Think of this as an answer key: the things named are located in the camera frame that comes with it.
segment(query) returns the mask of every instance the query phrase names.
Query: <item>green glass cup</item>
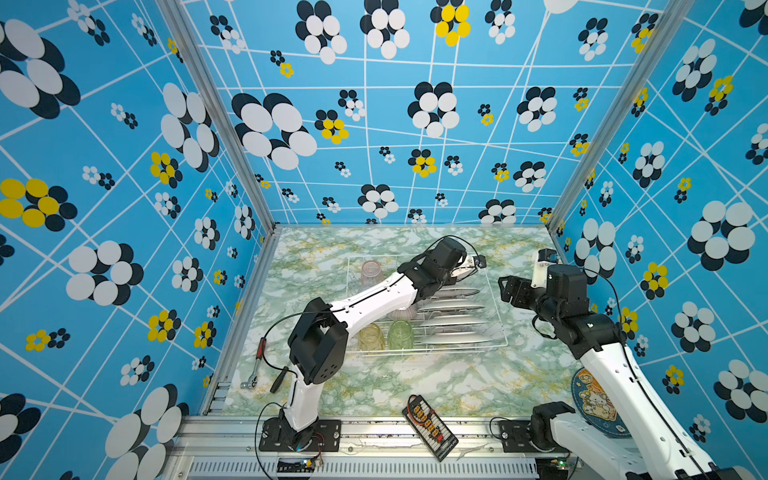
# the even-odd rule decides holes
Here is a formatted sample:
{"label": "green glass cup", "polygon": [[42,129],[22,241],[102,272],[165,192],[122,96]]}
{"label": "green glass cup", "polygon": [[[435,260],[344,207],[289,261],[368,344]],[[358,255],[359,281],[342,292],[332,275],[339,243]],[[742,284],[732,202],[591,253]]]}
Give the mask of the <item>green glass cup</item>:
{"label": "green glass cup", "polygon": [[405,320],[398,320],[389,327],[386,336],[390,350],[413,348],[413,328]]}

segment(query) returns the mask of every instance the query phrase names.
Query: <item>circuit board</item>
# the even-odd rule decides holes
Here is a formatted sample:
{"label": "circuit board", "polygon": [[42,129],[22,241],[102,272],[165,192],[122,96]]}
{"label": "circuit board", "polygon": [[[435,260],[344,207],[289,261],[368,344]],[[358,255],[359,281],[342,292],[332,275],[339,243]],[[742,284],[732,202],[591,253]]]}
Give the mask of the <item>circuit board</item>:
{"label": "circuit board", "polygon": [[412,396],[402,414],[438,462],[442,462],[458,443],[456,436],[421,395]]}

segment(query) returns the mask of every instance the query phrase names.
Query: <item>vent grille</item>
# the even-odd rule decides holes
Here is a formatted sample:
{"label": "vent grille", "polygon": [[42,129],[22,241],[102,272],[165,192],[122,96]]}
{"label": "vent grille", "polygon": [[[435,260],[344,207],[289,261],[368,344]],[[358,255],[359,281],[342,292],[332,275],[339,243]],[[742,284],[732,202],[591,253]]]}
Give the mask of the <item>vent grille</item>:
{"label": "vent grille", "polygon": [[[438,463],[433,458],[325,458],[323,466],[314,478],[538,478],[536,461],[532,458],[474,459],[447,458]],[[262,461],[273,477],[274,459]],[[306,477],[306,473],[280,474],[281,478]],[[188,475],[189,480],[198,478],[230,480],[232,478],[266,478],[256,459],[196,457]]]}

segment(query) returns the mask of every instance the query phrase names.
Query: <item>glass cup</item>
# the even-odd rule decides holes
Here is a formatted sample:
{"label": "glass cup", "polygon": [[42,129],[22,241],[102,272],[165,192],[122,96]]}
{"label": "glass cup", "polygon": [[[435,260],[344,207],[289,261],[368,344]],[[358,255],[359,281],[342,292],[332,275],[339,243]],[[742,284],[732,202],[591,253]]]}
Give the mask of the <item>glass cup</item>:
{"label": "glass cup", "polygon": [[413,348],[413,328],[405,320],[398,320],[389,327],[387,342],[390,350]]}
{"label": "glass cup", "polygon": [[384,281],[384,272],[382,272],[381,263],[375,260],[368,260],[362,265],[360,283],[365,288],[369,288]]}
{"label": "glass cup", "polygon": [[384,350],[384,334],[378,325],[371,323],[357,334],[357,343],[360,350]]}

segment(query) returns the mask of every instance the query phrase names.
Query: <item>black mounting plate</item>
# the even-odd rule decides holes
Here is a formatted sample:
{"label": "black mounting plate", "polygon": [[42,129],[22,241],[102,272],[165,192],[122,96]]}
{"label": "black mounting plate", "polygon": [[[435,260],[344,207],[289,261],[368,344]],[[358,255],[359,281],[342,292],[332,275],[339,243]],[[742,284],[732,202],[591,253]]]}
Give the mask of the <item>black mounting plate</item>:
{"label": "black mounting plate", "polygon": [[[499,420],[498,427],[501,431],[497,435],[502,437],[504,453],[541,453],[531,444],[530,420]],[[568,453],[568,450],[557,445],[552,452]]]}
{"label": "black mounting plate", "polygon": [[[323,452],[339,451],[341,420],[320,419],[315,424],[315,433],[319,433],[326,440],[322,445]],[[280,419],[277,417],[264,421],[258,448],[261,452],[295,452],[288,446],[285,439],[280,438]],[[313,436],[310,444],[302,452],[318,452],[318,438]]]}

